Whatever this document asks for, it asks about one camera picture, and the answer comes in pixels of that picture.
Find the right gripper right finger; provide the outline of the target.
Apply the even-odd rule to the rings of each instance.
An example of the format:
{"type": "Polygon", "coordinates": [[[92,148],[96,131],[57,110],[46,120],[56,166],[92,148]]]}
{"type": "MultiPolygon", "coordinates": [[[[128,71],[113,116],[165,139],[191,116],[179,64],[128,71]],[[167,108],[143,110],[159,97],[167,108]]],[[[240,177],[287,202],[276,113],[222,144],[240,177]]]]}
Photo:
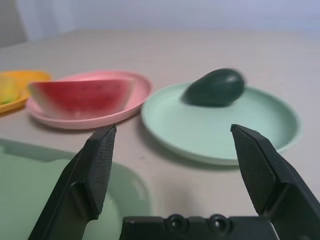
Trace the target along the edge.
{"type": "Polygon", "coordinates": [[[255,211],[281,240],[318,240],[320,203],[296,169],[259,132],[230,128],[241,177],[255,211]]]}

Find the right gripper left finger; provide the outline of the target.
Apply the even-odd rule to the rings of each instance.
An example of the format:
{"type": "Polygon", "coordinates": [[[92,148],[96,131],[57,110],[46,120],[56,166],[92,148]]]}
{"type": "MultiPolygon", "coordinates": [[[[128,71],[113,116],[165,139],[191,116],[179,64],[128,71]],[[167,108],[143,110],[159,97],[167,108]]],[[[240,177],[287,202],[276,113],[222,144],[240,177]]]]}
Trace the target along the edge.
{"type": "Polygon", "coordinates": [[[98,128],[63,169],[30,240],[81,240],[102,213],[111,175],[116,126],[98,128]]]}

